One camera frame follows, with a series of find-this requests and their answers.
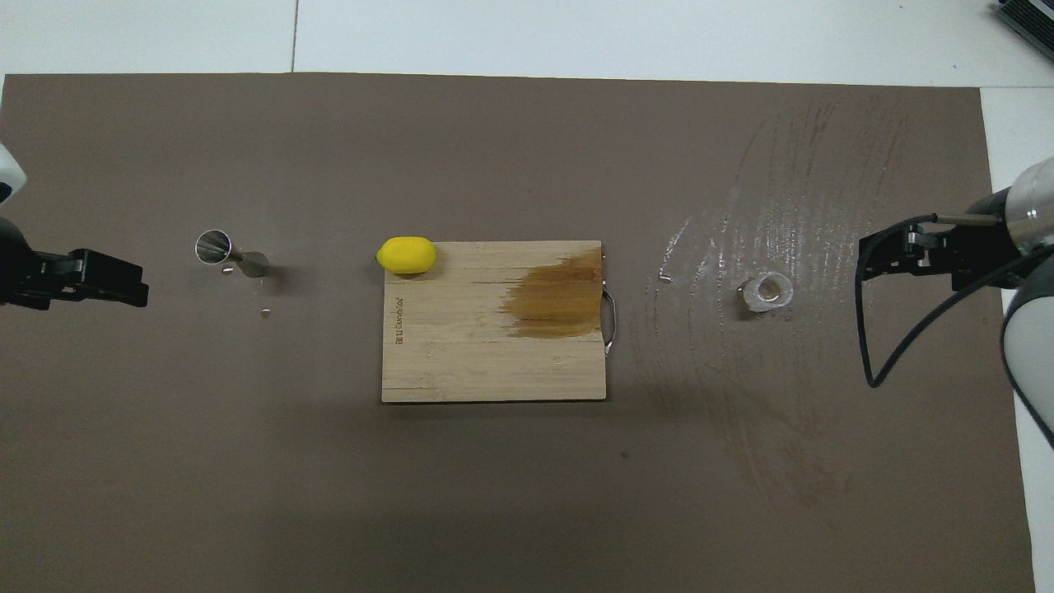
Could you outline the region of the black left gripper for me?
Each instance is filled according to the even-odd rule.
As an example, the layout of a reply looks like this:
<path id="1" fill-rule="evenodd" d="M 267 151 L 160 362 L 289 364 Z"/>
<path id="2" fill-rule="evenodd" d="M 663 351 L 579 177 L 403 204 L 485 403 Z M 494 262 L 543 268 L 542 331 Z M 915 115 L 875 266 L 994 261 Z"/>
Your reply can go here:
<path id="1" fill-rule="evenodd" d="M 79 285 L 69 285 L 78 260 Z M 142 266 L 105 253 L 77 249 L 69 255 L 34 251 L 14 222 L 1 218 L 1 301 L 11 307 L 48 311 L 52 301 L 116 301 L 147 308 L 150 286 Z"/>

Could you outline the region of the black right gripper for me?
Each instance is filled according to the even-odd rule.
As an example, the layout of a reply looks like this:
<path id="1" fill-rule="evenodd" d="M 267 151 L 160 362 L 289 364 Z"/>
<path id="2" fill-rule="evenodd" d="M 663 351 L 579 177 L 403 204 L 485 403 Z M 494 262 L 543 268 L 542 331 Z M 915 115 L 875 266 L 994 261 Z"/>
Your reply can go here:
<path id="1" fill-rule="evenodd" d="M 928 224 L 949 225 L 951 229 L 928 232 L 930 239 L 923 253 L 917 248 L 907 251 L 897 248 L 903 243 L 907 231 L 917 225 L 915 217 L 862 237 L 858 240 L 859 277 L 877 278 L 879 275 L 903 273 L 904 269 L 911 275 L 948 274 L 951 275 L 952 289 L 960 292 L 998 268 L 1023 258 L 1024 253 L 1006 229 L 1008 198 L 1009 192 L 999 191 L 967 210 L 970 215 L 996 217 L 995 224 L 990 226 L 953 224 L 949 215 L 930 215 Z M 912 256 L 915 254 L 919 256 L 913 263 Z"/>

